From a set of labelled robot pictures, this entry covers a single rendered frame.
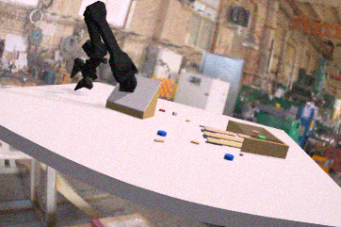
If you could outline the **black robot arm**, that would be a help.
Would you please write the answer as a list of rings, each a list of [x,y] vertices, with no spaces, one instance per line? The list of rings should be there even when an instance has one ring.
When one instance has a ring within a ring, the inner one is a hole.
[[[97,67],[102,62],[107,64],[105,58],[107,51],[110,54],[108,64],[117,83],[120,83],[119,91],[134,92],[137,87],[138,69],[132,59],[121,50],[114,34],[106,20],[106,6],[103,1],[86,6],[83,15],[89,31],[90,40],[81,47],[89,57],[92,66]],[[102,43],[103,39],[104,43]]]

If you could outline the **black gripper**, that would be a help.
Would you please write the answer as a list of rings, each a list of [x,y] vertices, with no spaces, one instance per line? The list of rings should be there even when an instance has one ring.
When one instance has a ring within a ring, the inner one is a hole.
[[[78,72],[81,72],[84,77],[81,81],[78,82],[78,84],[76,84],[74,90],[82,88],[91,90],[93,88],[92,81],[91,79],[88,79],[88,77],[90,76],[90,73],[96,71],[96,67],[92,66],[89,60],[86,59],[85,61],[86,62],[84,63],[84,60],[81,58],[76,58],[74,60],[71,78],[77,75]]]

